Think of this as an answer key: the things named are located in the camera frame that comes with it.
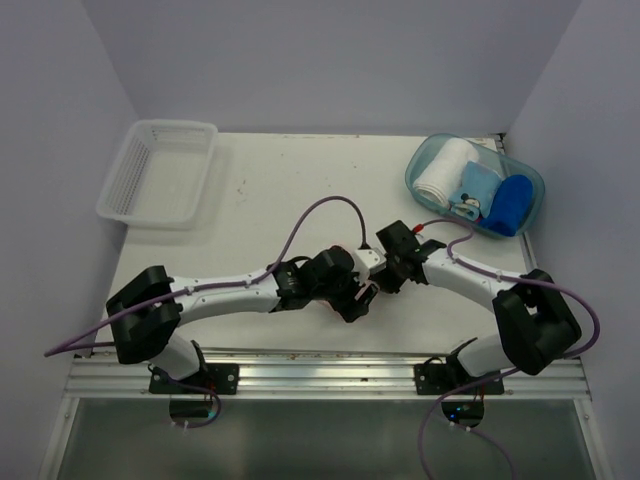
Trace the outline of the white plastic basket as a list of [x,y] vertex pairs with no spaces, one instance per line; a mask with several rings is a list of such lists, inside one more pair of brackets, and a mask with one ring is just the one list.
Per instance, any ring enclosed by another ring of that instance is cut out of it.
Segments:
[[217,143],[210,123],[136,122],[105,180],[97,215],[134,228],[192,228]]

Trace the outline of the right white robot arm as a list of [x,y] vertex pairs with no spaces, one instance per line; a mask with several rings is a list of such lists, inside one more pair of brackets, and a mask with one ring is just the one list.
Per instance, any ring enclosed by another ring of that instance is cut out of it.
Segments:
[[386,266],[373,276],[385,293],[396,294],[407,281],[452,291],[487,309],[498,333],[459,345],[446,357],[451,389],[468,392],[482,376],[516,368],[536,375],[580,340],[582,330],[545,271],[503,272],[457,256],[437,240],[420,241],[398,220],[376,236]]

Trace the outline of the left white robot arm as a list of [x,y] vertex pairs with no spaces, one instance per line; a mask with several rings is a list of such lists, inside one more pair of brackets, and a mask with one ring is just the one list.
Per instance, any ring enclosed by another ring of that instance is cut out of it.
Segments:
[[180,327],[236,313],[296,311],[314,301],[351,323],[368,313],[379,291],[372,277],[385,266],[377,249],[333,246],[310,259],[220,279],[170,276],[161,265],[148,267],[107,301],[117,358],[124,365],[149,362],[185,392],[197,392],[208,369],[199,345],[181,337]]

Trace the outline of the white rolled towel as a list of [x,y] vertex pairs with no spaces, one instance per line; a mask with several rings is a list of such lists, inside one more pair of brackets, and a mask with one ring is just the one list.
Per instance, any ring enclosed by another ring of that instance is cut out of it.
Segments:
[[429,201],[449,208],[449,196],[460,186],[466,164],[478,161],[479,152],[463,138],[429,138],[417,153],[410,186]]

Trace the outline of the light blue cartoon towel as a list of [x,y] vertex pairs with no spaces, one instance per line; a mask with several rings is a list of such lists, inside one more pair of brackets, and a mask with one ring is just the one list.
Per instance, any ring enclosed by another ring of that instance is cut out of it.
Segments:
[[461,183],[449,196],[450,210],[467,220],[490,214],[502,177],[493,169],[480,163],[468,162],[463,170]]

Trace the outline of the teal transparent plastic tub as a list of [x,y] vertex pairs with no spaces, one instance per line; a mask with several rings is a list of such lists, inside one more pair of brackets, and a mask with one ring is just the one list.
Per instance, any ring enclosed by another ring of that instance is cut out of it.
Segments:
[[405,184],[427,209],[500,239],[524,234],[545,195],[544,180],[532,167],[451,134],[423,141]]

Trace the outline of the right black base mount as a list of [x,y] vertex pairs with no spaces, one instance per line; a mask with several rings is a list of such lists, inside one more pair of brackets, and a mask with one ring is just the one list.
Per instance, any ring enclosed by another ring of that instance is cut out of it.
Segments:
[[489,372],[481,377],[470,376],[453,357],[431,357],[413,366],[414,383],[418,395],[442,395],[455,388],[483,380],[482,385],[467,388],[461,395],[502,395],[505,392],[501,379],[489,380],[499,371]]

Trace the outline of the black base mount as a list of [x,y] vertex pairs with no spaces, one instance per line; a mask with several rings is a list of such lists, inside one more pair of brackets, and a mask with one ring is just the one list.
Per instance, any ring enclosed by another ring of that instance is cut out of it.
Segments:
[[162,395],[210,395],[211,392],[235,395],[240,378],[239,365],[235,363],[206,363],[197,373],[182,380],[171,380],[156,366],[150,367],[150,372],[148,391]]
[[499,371],[489,372],[481,377],[470,376],[453,357],[431,357],[413,366],[414,383],[418,395],[442,395],[455,388],[483,380],[482,385],[467,388],[461,395],[502,395],[505,392],[501,379],[489,380]]

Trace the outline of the aluminium rail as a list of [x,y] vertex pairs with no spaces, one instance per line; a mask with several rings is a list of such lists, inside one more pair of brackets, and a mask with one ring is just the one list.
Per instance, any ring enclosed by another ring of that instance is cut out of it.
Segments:
[[[416,354],[205,348],[212,363],[239,367],[237,399],[405,400],[417,396]],[[121,365],[110,350],[72,361],[64,394],[75,398],[150,396],[151,372],[143,364]],[[499,400],[585,400],[591,392],[582,363],[559,360],[536,376],[515,373],[503,380]]]

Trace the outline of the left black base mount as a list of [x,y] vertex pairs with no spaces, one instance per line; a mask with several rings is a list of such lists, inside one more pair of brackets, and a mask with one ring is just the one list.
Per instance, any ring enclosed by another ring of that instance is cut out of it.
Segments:
[[240,378],[239,365],[235,363],[206,363],[197,373],[182,380],[171,380],[156,366],[150,367],[150,372],[148,391],[162,395],[210,395],[211,392],[235,395]]

